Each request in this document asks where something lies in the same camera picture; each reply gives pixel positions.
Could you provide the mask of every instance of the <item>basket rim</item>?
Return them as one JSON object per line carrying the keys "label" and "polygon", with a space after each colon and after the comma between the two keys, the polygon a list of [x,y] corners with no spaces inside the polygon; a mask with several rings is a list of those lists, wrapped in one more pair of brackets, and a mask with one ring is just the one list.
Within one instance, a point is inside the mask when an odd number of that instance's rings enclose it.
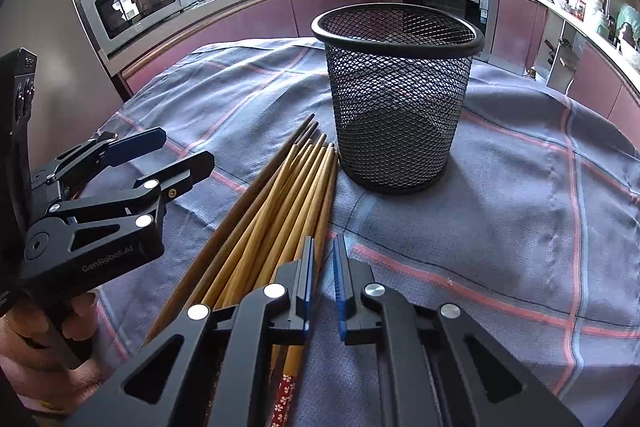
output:
{"label": "basket rim", "polygon": [[[475,36],[469,42],[463,44],[446,44],[443,46],[430,46],[427,44],[399,44],[396,42],[376,42],[363,39],[352,39],[328,32],[321,27],[327,19],[342,15],[344,13],[366,11],[366,10],[414,10],[423,13],[438,14],[445,16],[466,26]],[[376,2],[366,4],[353,4],[337,8],[329,12],[320,14],[311,23],[311,32],[321,42],[350,52],[363,53],[367,55],[382,55],[397,58],[466,58],[476,55],[484,49],[484,35],[473,24],[464,19],[452,15],[443,10],[419,6],[416,4],[402,4],[392,2]]]}

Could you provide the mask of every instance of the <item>human hand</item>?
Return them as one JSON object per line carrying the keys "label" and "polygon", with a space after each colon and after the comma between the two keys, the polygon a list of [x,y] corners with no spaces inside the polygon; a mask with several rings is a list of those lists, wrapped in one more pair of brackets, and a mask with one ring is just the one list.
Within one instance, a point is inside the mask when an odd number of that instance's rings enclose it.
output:
{"label": "human hand", "polygon": [[[95,303],[98,296],[93,293],[83,293],[69,301],[72,312],[62,323],[62,334],[75,341],[90,339],[97,328]],[[21,299],[6,314],[9,327],[23,337],[47,346],[43,336],[49,329],[49,322],[44,312],[30,299]]]}

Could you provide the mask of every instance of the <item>screw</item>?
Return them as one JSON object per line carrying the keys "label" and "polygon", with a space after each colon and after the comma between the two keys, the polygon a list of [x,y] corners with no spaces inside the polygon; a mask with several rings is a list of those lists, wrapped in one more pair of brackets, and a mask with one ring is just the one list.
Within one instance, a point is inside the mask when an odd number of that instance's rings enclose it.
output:
{"label": "screw", "polygon": [[364,286],[364,293],[369,297],[380,297],[385,294],[385,287],[377,282],[372,282]]}
{"label": "screw", "polygon": [[286,291],[287,289],[282,284],[278,284],[276,282],[268,284],[264,287],[264,294],[271,299],[282,297]]}
{"label": "screw", "polygon": [[209,315],[209,308],[204,304],[194,304],[187,310],[187,315],[192,321],[200,321]]}
{"label": "screw", "polygon": [[440,308],[440,315],[448,319],[456,319],[460,317],[460,308],[455,304],[444,304],[442,308]]}
{"label": "screw", "polygon": [[140,229],[144,229],[145,227],[148,227],[148,225],[151,225],[151,223],[153,222],[153,217],[149,216],[148,214],[143,214],[143,216],[140,216],[138,219],[136,219],[136,226]]}

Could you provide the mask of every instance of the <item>black mesh basket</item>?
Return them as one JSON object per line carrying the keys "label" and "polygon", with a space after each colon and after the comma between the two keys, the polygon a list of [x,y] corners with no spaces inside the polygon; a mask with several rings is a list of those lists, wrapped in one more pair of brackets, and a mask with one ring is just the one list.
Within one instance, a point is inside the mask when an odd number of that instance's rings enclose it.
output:
{"label": "black mesh basket", "polygon": [[484,35],[446,12],[359,4],[312,23],[324,42],[342,169],[378,192],[407,193],[444,172]]}

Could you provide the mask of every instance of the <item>kitchen counter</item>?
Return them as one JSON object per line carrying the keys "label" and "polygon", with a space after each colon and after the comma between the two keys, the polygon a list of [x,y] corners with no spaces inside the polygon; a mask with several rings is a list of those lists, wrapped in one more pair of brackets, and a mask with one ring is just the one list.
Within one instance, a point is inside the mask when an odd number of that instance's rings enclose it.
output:
{"label": "kitchen counter", "polygon": [[124,70],[149,50],[154,49],[158,44],[171,38],[171,36],[202,19],[211,17],[217,12],[222,12],[243,1],[246,0],[205,0],[199,2],[146,30],[143,35],[124,46],[111,57],[108,57],[102,50],[98,51],[98,55],[108,73],[113,76]]}
{"label": "kitchen counter", "polygon": [[[140,57],[148,54],[150,50],[157,48],[160,44],[169,41],[173,36],[179,34],[190,26],[197,24],[202,20],[215,17],[217,13],[228,12],[233,10],[234,6],[242,5],[250,0],[206,0],[185,9],[171,18],[159,23],[154,28],[147,30],[143,35],[131,42],[116,54],[107,57],[102,51],[98,54],[102,59],[108,73],[116,75],[124,71],[128,66],[135,63]],[[545,6],[548,10],[566,20],[574,26],[582,35],[584,35],[593,45],[598,48],[613,65],[623,74],[629,83],[640,92],[640,73],[636,71],[609,41],[591,30],[587,25],[565,12],[551,0],[533,0]]]}
{"label": "kitchen counter", "polygon": [[548,10],[566,20],[571,26],[576,28],[582,35],[591,41],[619,70],[626,76],[636,91],[640,92],[640,72],[637,71],[626,59],[613,47],[613,45],[589,28],[583,21],[565,12],[551,0],[534,0],[544,5]]}

